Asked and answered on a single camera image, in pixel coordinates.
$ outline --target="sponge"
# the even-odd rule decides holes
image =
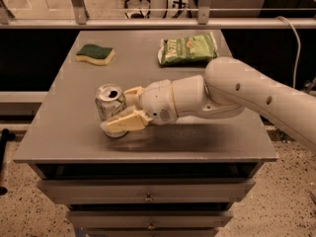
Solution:
[[[101,47],[96,44],[87,43],[76,53],[77,61],[85,61],[99,66],[110,63],[115,55],[111,47]]]

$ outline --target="green chip bag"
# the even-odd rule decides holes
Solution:
[[[212,33],[182,39],[162,39],[158,59],[163,66],[210,61],[217,57],[216,50]]]

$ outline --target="can top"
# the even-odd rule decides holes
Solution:
[[[117,85],[104,85],[98,90],[98,97],[102,101],[110,102],[121,96],[121,88]]]

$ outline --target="soda can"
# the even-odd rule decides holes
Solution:
[[[96,105],[100,120],[106,121],[119,114],[126,108],[125,94],[123,90],[115,84],[105,84],[96,93]],[[106,132],[109,137],[122,137],[127,131]]]

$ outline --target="drawer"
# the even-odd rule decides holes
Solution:
[[[39,189],[53,202],[162,203],[234,202],[255,185],[252,179],[166,179],[39,181]]]
[[[214,237],[218,233],[217,229],[202,230],[107,230],[107,229],[87,229],[90,237]]]
[[[75,227],[163,230],[225,226],[230,211],[69,211],[67,218]]]

